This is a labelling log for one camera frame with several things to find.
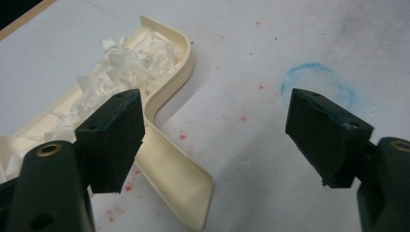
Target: broken plastic shard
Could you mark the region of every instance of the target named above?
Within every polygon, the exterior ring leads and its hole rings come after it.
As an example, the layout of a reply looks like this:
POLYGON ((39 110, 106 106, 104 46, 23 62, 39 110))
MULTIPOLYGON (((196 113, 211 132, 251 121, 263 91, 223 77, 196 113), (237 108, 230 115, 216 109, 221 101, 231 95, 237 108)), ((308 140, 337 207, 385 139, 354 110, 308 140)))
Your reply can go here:
POLYGON ((138 88, 145 105, 147 97, 177 70, 182 60, 182 52, 159 32, 147 30, 133 49, 123 47, 125 41, 126 37, 119 43, 101 39, 104 57, 89 73, 76 78, 82 95, 67 115, 53 112, 59 120, 55 129, 44 135, 45 141, 74 142, 73 129, 119 92, 138 88))

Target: black clamp jaw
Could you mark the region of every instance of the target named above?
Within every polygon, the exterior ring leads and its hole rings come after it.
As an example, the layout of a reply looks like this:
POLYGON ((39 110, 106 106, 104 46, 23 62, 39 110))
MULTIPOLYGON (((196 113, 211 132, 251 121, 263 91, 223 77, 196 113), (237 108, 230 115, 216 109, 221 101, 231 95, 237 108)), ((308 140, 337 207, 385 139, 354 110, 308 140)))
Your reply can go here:
POLYGON ((0 186, 0 231, 95 231, 87 192, 121 192, 145 134, 139 90, 114 95, 75 130, 24 158, 0 186))
POLYGON ((293 89, 286 133, 330 188, 362 183, 358 204, 366 232, 410 231, 410 142, 369 142, 373 127, 325 97, 293 89))

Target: white table surface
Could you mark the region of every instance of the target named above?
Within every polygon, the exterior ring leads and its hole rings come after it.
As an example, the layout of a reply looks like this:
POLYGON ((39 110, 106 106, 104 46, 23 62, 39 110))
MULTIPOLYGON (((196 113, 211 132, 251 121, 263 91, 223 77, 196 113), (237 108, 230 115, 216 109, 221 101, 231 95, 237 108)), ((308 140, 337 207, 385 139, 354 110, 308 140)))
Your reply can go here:
MULTIPOLYGON (((190 80, 156 123, 215 179, 204 231, 360 231, 359 182, 323 188, 285 134, 289 91, 347 107, 375 127, 372 142, 409 140, 409 11, 407 0, 57 1, 0 42, 0 134, 92 70, 100 38, 148 15, 193 41, 190 80)), ((135 167, 127 182, 93 196, 98 231, 189 231, 135 167)))

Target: cream plastic piece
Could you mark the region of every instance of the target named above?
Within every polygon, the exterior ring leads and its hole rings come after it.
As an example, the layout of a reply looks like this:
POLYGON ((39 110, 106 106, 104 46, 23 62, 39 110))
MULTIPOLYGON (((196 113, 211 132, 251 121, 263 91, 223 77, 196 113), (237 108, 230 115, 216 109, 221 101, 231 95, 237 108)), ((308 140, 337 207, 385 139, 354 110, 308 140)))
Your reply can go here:
MULTIPOLYGON (((199 231, 205 223, 213 190, 212 176, 196 164, 190 157, 166 138, 154 124, 158 110, 184 85, 193 69, 190 41, 182 33, 170 29, 155 20, 142 16, 141 28, 131 35, 124 47, 133 48, 148 31, 156 31, 166 36, 176 46, 185 51, 182 61, 176 65, 175 73, 162 86, 148 96, 144 107, 146 134, 135 162, 151 185, 171 208, 174 214, 190 229, 199 231)), ((51 105, 30 124, 10 137, 0 136, 0 172, 2 181, 7 181, 6 167, 12 155, 14 162, 21 158, 24 150, 44 141, 41 138, 51 131, 57 117, 49 112, 67 114, 73 103, 81 96, 78 84, 61 99, 51 105)))
POLYGON ((147 122, 143 144, 135 161, 151 185, 174 214, 190 229, 201 230, 206 219, 213 179, 189 156, 166 138, 154 125, 158 110, 190 78, 193 58, 190 41, 182 33, 142 16, 142 28, 148 27, 168 37, 186 51, 182 65, 157 91, 150 94, 144 108, 147 122))

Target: red speck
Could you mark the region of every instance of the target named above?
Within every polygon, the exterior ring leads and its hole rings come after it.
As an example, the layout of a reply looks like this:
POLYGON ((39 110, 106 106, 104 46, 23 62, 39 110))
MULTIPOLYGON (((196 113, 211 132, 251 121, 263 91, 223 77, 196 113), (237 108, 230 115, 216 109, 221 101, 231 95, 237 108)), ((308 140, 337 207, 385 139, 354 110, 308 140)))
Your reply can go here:
POLYGON ((127 185, 125 186, 126 191, 131 191, 133 188, 133 183, 127 183, 127 185))
POLYGON ((117 213, 117 215, 122 215, 124 213, 124 210, 119 207, 115 207, 115 213, 117 213))
POLYGON ((181 133, 181 134, 180 134, 180 138, 183 139, 183 140, 186 139, 186 138, 187 138, 187 134, 186 134, 186 133, 181 133))

